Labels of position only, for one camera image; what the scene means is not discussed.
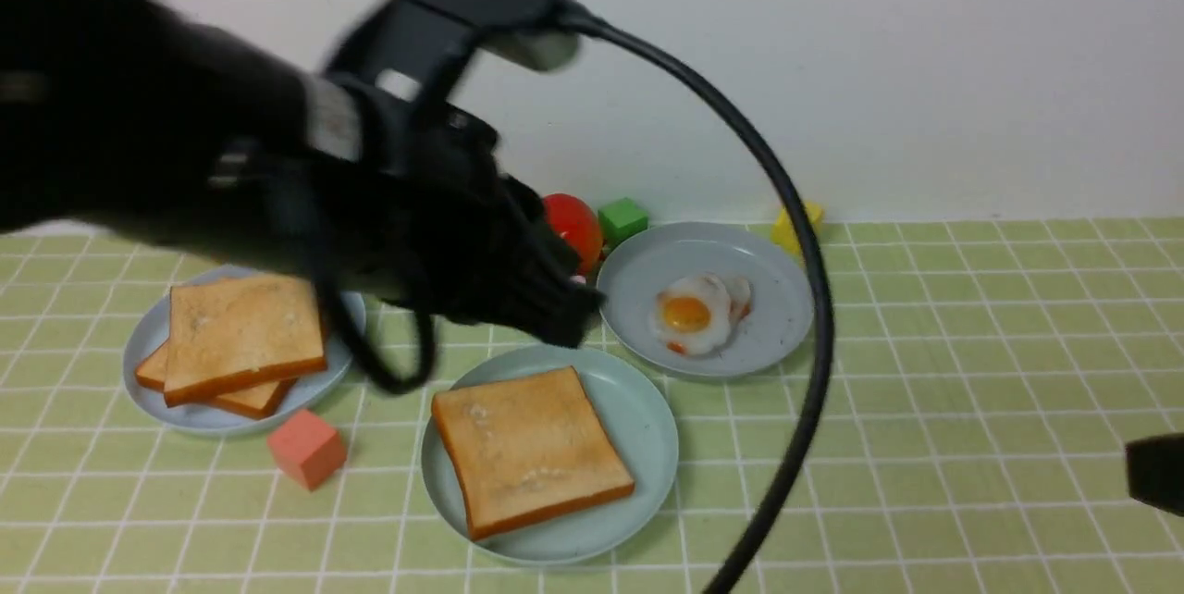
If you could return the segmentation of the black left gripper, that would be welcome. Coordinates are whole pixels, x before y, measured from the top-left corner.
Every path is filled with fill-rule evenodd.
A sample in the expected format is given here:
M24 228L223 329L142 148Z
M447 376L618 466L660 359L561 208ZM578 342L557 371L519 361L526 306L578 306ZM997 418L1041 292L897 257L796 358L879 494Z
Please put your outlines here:
M220 76L229 129L213 191L213 253L372 293L452 323L583 344L603 295L538 193L500 172L498 134L443 104L350 76Z

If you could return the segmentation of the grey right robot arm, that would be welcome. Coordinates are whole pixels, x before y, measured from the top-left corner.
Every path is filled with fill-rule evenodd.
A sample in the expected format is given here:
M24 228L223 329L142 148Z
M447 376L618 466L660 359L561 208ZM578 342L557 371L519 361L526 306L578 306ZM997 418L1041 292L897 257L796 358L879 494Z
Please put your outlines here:
M1125 443L1125 469L1132 501L1163 514L1184 514L1183 433L1165 433Z

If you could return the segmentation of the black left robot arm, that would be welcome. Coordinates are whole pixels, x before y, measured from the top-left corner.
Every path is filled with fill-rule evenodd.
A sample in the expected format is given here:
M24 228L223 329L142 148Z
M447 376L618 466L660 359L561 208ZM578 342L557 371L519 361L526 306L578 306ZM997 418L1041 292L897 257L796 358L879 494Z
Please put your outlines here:
M448 101L485 24L390 0L324 70L160 0L4 0L4 231L76 219L575 348L604 301L498 133Z

